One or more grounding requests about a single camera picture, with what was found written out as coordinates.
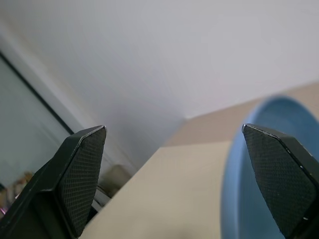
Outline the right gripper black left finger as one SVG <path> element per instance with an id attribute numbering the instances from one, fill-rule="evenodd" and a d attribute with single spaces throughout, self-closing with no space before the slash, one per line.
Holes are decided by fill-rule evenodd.
<path id="1" fill-rule="evenodd" d="M 0 221 L 2 239 L 77 239 L 96 193 L 105 126 L 67 137 Z"/>

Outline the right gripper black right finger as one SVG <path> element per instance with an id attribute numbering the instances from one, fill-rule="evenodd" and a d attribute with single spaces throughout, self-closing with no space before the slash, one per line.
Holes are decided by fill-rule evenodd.
<path id="1" fill-rule="evenodd" d="M 259 190 L 287 239 L 319 237 L 319 163 L 293 136 L 242 126 Z"/>

